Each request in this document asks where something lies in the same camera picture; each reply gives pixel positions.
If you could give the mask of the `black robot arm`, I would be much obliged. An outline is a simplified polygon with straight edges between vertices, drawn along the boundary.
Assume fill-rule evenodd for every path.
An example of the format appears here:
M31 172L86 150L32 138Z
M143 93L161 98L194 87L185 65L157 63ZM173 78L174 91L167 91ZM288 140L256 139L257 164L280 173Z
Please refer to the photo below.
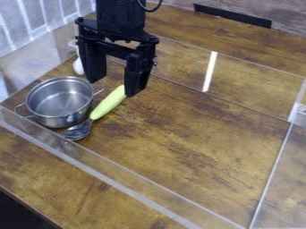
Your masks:
M146 89L157 65L155 46L159 38L145 31L146 0L97 0L97 19L79 17L77 45L91 83L107 76L107 56L126 61L125 92L135 96Z

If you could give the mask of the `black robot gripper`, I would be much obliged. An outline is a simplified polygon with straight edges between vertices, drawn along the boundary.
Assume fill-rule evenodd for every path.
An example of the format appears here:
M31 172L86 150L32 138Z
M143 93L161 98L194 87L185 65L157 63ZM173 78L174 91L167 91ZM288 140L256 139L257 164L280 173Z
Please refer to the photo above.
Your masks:
M107 76L107 55L127 57L125 91L129 98L146 89L157 57L159 38L145 31L145 22L145 17L75 20L78 54L89 81L95 83Z

